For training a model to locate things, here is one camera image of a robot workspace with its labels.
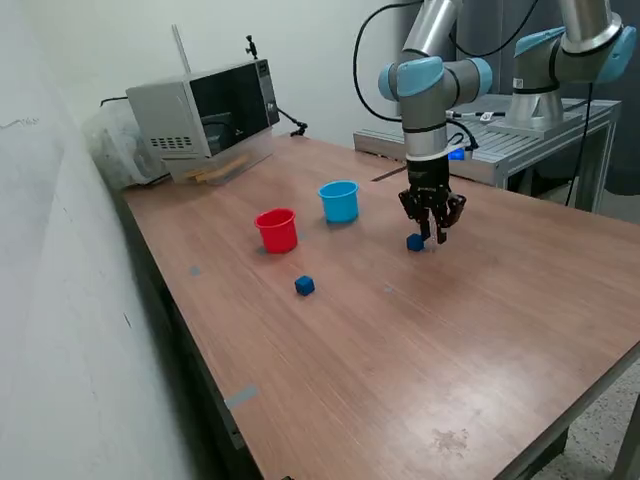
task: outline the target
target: wooden table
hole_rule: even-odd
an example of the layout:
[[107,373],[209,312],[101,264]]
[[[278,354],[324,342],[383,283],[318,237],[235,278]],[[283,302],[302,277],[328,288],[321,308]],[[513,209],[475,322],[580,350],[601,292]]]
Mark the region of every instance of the wooden table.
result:
[[[640,352],[639,227],[452,179],[460,222],[412,253],[405,176],[370,182],[392,167],[278,138],[222,187],[126,194],[268,480],[516,478]],[[360,217],[329,228],[316,192],[344,178]],[[278,206],[300,244],[265,255]]]

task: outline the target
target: black cable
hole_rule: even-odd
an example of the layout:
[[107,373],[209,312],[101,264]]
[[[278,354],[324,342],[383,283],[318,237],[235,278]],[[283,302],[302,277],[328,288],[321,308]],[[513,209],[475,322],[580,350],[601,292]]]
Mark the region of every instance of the black cable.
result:
[[[364,97],[362,96],[362,91],[360,90],[360,84],[358,83],[358,51],[360,50],[360,42],[362,41],[362,36],[364,35],[364,31],[367,28],[367,25],[369,25],[369,22],[371,22],[371,20],[373,20],[378,14],[386,11],[386,10],[391,10],[393,8],[403,8],[403,7],[410,7],[413,5],[419,5],[422,4],[423,0],[416,0],[413,2],[407,2],[407,3],[392,3],[389,5],[385,5],[383,7],[380,7],[378,10],[376,10],[375,12],[373,12],[371,15],[369,15],[367,17],[367,19],[364,21],[364,23],[362,24],[362,26],[360,27],[360,31],[358,32],[358,36],[356,37],[356,44],[353,47],[353,86],[356,89],[356,94],[358,95],[358,98],[360,99],[360,103],[362,103],[362,105],[364,106],[364,108],[367,109],[367,111],[373,115],[374,117],[379,118],[380,120],[385,120],[387,122],[396,122],[396,123],[400,123],[402,122],[402,119],[400,117],[387,117],[385,115],[381,115],[378,112],[376,112],[373,108],[371,108],[369,106],[369,104],[367,103],[367,101],[364,99]],[[471,133],[471,131],[464,126],[462,123],[460,122],[456,122],[455,120],[451,120],[451,119],[447,119],[448,123],[451,123],[452,125],[456,125],[458,128],[462,129],[467,136],[469,137],[469,141],[471,142],[470,148],[471,150],[475,150],[478,148],[478,142],[476,142],[475,137],[473,136],[473,134]]]
[[396,169],[394,169],[394,170],[391,170],[390,172],[383,173],[383,174],[382,174],[382,175],[380,175],[379,177],[372,178],[372,179],[371,179],[371,181],[372,181],[372,182],[379,182],[380,180],[384,180],[385,178],[389,178],[389,177],[392,177],[392,176],[394,176],[394,175],[396,175],[396,174],[398,174],[398,173],[400,173],[400,172],[404,172],[406,169],[407,169],[407,166],[406,166],[406,165],[403,165],[403,166],[402,166],[402,167],[400,167],[400,168],[396,168]]
[[576,160],[576,166],[573,170],[573,179],[571,180],[571,187],[569,187],[569,194],[567,200],[564,202],[564,206],[569,206],[571,200],[571,194],[573,193],[573,186],[576,183],[576,178],[580,172],[580,166],[582,165],[582,153],[584,152],[584,145],[587,142],[587,133],[589,130],[589,115],[591,114],[591,100],[593,100],[593,83],[589,84],[589,95],[587,96],[587,117],[584,120],[584,130],[582,131],[582,139],[580,140],[580,150],[578,151],[578,159]]
[[364,108],[366,108],[371,115],[379,118],[380,120],[386,120],[387,122],[398,122],[398,123],[402,121],[402,119],[399,117],[387,117],[385,115],[379,114],[369,106],[367,101],[362,96],[362,92],[360,91],[360,84],[358,83],[358,50],[360,49],[360,42],[362,41],[362,35],[364,34],[364,30],[367,28],[367,25],[369,25],[369,22],[373,20],[379,13],[382,13],[385,10],[391,10],[392,8],[402,8],[402,7],[410,7],[412,5],[419,5],[419,4],[422,4],[423,2],[424,0],[416,0],[413,2],[407,2],[407,3],[392,3],[389,5],[385,5],[384,7],[380,7],[378,10],[376,10],[371,15],[369,15],[369,17],[364,21],[364,23],[360,27],[360,31],[358,32],[358,36],[356,38],[356,44],[353,47],[353,86],[356,89],[356,94],[360,99],[360,103],[362,103]]
[[453,43],[456,48],[458,50],[460,50],[462,53],[464,53],[465,55],[468,55],[470,57],[478,57],[478,58],[482,58],[482,57],[489,57],[491,55],[493,55],[494,53],[498,53],[500,50],[504,49],[504,47],[506,47],[507,45],[509,45],[514,38],[516,38],[518,36],[518,34],[520,33],[520,31],[524,28],[524,26],[527,24],[527,22],[529,21],[529,17],[531,16],[531,14],[533,13],[533,11],[536,8],[536,5],[538,5],[538,2],[540,0],[533,0],[533,3],[531,4],[531,7],[529,8],[529,11],[527,12],[527,14],[524,16],[524,19],[522,20],[522,22],[520,23],[520,26],[516,29],[515,32],[513,32],[513,34],[507,39],[506,42],[504,42],[502,45],[500,45],[498,48],[494,48],[493,50],[491,50],[490,52],[486,52],[486,53],[473,53],[473,52],[469,52],[468,50],[462,48],[460,45],[458,45],[458,43],[456,42],[456,39],[454,38],[453,34],[450,33],[449,34],[449,40],[451,40],[451,43]]
[[582,100],[581,102],[574,103],[573,105],[569,105],[569,106],[564,107],[564,111],[565,112],[571,112],[572,110],[576,110],[576,109],[578,109],[580,107],[585,106],[587,103],[589,103],[588,100]]
[[247,42],[249,42],[249,48],[245,48],[245,52],[247,52],[249,55],[253,56],[254,60],[258,59],[258,48],[256,47],[256,44],[253,43],[253,35],[247,35],[245,37],[247,39]]
[[476,137],[473,136],[473,133],[471,133],[471,130],[469,130],[466,125],[458,122],[457,120],[452,120],[450,118],[447,118],[447,123],[450,123],[451,125],[455,125],[459,129],[463,130],[464,133],[467,134],[467,137],[469,137],[469,143],[470,143],[470,145],[466,148],[467,150],[477,150],[478,148],[480,148],[480,146],[478,145],[478,142],[476,141]]
[[158,183],[162,182],[163,180],[165,180],[166,178],[170,177],[171,174],[170,173],[165,173],[164,175],[160,175],[158,178],[154,178],[153,180],[151,180],[148,183],[143,184],[143,187],[153,187],[154,185],[157,185]]
[[292,137],[303,137],[304,136],[304,133],[307,131],[307,128],[309,128],[309,125],[307,125],[304,122],[300,122],[300,121],[296,120],[291,115],[289,115],[287,112],[282,110],[280,107],[278,107],[278,112],[283,114],[285,117],[287,117],[289,119],[289,121],[291,123],[295,124],[298,127],[298,130],[296,130],[294,132],[291,132],[290,135]]
[[100,106],[104,105],[105,103],[108,102],[115,102],[116,100],[128,100],[129,97],[112,97],[112,98],[105,98],[104,100],[102,100],[100,102]]
[[[481,117],[485,113],[489,113],[489,112],[469,112],[469,113],[452,112],[451,115],[453,116],[453,118],[469,118],[469,117]],[[507,116],[507,112],[491,112],[491,114],[494,117]]]
[[[456,143],[451,143],[451,142],[453,141],[453,139],[454,139],[454,138],[457,138],[457,137],[460,137],[460,138],[456,141]],[[462,135],[462,133],[460,133],[460,132],[456,132],[456,133],[454,133],[453,135],[451,135],[451,137],[449,138],[449,140],[447,140],[447,143],[448,143],[449,145],[459,145],[459,144],[461,144],[461,143],[462,143],[462,141],[463,141],[463,140],[464,140],[464,135]]]

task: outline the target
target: floor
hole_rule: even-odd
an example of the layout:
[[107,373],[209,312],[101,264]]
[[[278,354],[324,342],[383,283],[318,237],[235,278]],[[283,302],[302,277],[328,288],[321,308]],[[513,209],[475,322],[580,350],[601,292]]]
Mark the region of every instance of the floor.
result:
[[[564,203],[567,189],[549,200]],[[600,214],[640,224],[640,196],[622,197],[605,192]],[[576,420],[569,430],[563,455],[557,457],[534,480],[605,480],[615,464],[624,433],[640,392],[640,362]]]

